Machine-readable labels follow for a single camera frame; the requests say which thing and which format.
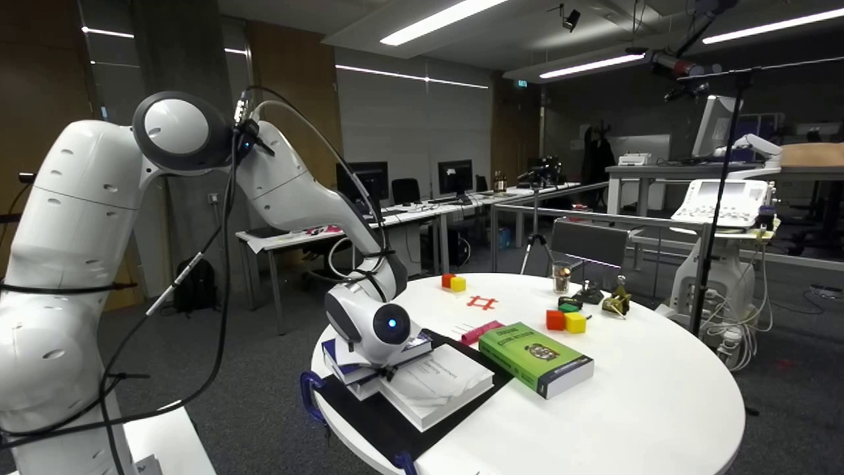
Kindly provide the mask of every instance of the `round table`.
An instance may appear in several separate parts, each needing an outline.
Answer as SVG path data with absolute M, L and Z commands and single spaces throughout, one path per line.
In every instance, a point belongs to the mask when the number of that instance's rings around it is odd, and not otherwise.
M 545 331 L 559 294 L 549 278 L 464 275 L 451 294 L 438 278 L 407 283 L 394 299 L 422 328 L 459 340 L 497 320 Z M 583 336 L 549 333 L 592 357 L 591 380 L 554 398 L 509 380 L 476 413 L 415 459 L 415 472 L 625 472 L 711 475 L 728 471 L 742 434 L 742 398 L 721 362 L 674 323 L 632 303 L 626 316 L 597 307 Z M 330 374 L 318 343 L 311 370 Z M 332 434 L 380 472 L 398 472 L 324 398 L 317 403 Z

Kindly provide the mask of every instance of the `tripod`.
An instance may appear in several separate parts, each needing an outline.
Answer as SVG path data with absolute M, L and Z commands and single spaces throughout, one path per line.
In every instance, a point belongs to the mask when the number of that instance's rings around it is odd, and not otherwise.
M 525 275 L 526 261 L 529 261 L 529 254 L 531 254 L 534 245 L 541 245 L 541 248 L 545 250 L 545 258 L 549 258 L 549 265 L 551 265 L 549 244 L 545 244 L 545 237 L 537 233 L 537 183 L 531 183 L 531 236 L 526 237 L 518 275 Z

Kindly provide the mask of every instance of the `green book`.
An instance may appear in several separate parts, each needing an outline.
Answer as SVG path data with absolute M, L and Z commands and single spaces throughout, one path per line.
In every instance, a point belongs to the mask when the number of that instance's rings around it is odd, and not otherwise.
M 522 380 L 537 397 L 551 398 L 592 374 L 592 358 L 516 323 L 480 337 L 480 353 Z

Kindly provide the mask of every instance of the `gray carpet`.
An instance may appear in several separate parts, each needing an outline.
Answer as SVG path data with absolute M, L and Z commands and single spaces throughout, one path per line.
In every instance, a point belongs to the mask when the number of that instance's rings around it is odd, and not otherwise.
M 500 256 L 500 269 L 516 271 L 518 248 Z M 459 271 L 488 269 L 485 250 L 476 250 Z M 531 275 L 542 275 L 542 256 L 531 256 Z M 669 269 L 640 267 L 634 283 L 640 300 L 669 283 Z M 840 275 L 794 271 L 770 267 L 774 328 L 758 337 L 758 357 L 735 374 L 749 422 L 742 447 L 733 461 L 735 475 L 826 475 L 844 472 L 844 307 L 820 300 L 806 291 L 811 283 L 844 283 Z M 276 336 L 270 307 L 248 311 L 235 303 L 227 358 L 218 380 L 190 403 L 199 442 L 222 475 L 356 475 L 371 472 L 324 428 L 311 422 L 297 402 L 297 372 L 307 368 L 317 336 L 324 328 L 318 291 L 303 291 L 286 279 L 285 328 Z M 121 311 L 102 316 L 102 351 L 109 353 L 119 336 L 140 316 Z M 146 372 L 145 383 L 119 389 L 123 413 L 141 413 L 183 397 L 211 365 L 215 343 L 215 315 L 156 316 L 129 345 L 121 370 Z

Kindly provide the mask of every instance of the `computer monitor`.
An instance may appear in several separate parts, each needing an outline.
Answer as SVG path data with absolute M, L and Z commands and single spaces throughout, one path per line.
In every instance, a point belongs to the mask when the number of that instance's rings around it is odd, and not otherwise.
M 459 196 L 464 197 L 467 190 L 472 190 L 472 161 L 440 161 L 438 163 L 440 178 L 440 196 Z
M 357 161 L 357 163 L 344 163 L 365 187 L 371 205 L 380 205 L 380 201 L 390 197 L 390 170 L 388 161 Z M 344 175 L 344 170 L 338 163 L 338 192 L 344 196 L 344 201 L 357 204 L 361 192 Z
M 731 142 L 731 122 L 735 112 L 735 97 L 707 96 L 703 117 L 694 137 L 690 158 L 709 161 L 717 158 L 717 147 Z

